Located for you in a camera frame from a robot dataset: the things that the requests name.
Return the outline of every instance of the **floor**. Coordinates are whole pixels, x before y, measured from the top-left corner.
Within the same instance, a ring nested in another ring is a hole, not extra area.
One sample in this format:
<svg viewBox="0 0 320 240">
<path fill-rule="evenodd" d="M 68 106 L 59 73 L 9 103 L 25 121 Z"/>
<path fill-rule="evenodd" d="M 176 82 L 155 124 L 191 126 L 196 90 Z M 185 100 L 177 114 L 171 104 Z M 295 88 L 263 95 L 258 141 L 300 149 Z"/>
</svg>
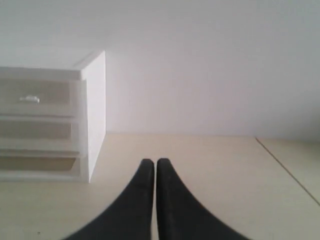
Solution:
<svg viewBox="0 0 320 240">
<path fill-rule="evenodd" d="M 116 198 L 141 159 L 162 157 L 198 200 L 250 239 L 319 238 L 320 143 L 108 134 L 90 184 L 0 183 L 0 239 L 66 237 Z"/>
</svg>

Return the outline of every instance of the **drawer handle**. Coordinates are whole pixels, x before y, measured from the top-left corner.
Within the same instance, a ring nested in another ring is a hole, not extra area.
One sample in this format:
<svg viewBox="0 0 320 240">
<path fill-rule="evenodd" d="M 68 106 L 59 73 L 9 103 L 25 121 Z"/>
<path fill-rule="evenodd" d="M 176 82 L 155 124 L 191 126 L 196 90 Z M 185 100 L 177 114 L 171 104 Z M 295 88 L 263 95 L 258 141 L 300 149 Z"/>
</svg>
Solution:
<svg viewBox="0 0 320 240">
<path fill-rule="evenodd" d="M 35 103 L 35 104 L 40 103 L 40 98 L 33 95 L 21 96 L 19 100 L 20 102 L 25 102 L 25 103 Z"/>
</svg>

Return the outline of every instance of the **white plastic drawer unit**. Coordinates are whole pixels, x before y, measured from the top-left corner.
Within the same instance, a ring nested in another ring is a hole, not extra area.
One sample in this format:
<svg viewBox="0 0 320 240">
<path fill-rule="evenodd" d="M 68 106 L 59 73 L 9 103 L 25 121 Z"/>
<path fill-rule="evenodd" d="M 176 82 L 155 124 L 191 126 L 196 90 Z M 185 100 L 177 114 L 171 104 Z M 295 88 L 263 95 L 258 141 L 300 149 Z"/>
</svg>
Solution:
<svg viewBox="0 0 320 240">
<path fill-rule="evenodd" d="M 0 115 L 74 117 L 80 87 L 78 81 L 0 79 Z"/>
<path fill-rule="evenodd" d="M 0 181 L 90 182 L 106 134 L 106 53 L 0 47 Z"/>
</svg>

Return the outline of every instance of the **drawer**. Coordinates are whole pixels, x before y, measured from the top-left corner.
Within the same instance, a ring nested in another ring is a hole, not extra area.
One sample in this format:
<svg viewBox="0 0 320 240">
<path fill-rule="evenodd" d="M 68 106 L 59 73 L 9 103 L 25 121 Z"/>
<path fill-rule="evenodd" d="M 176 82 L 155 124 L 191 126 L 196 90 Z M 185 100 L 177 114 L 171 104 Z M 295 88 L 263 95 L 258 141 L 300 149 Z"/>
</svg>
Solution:
<svg viewBox="0 0 320 240">
<path fill-rule="evenodd" d="M 0 150 L 3 151 L 29 150 L 81 154 L 83 148 L 79 135 L 79 124 L 76 122 L 0 120 Z"/>
<path fill-rule="evenodd" d="M 0 114 L 73 117 L 80 81 L 0 79 Z"/>
</svg>

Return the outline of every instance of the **cabinet top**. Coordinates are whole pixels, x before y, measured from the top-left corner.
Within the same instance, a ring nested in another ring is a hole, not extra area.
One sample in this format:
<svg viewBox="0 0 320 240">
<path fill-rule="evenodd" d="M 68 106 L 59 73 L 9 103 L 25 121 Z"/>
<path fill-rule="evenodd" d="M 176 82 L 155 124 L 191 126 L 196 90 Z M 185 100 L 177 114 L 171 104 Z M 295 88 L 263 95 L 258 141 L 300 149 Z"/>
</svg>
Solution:
<svg viewBox="0 0 320 240">
<path fill-rule="evenodd" d="M 0 79 L 83 80 L 102 50 L 58 47 L 0 48 Z"/>
</svg>

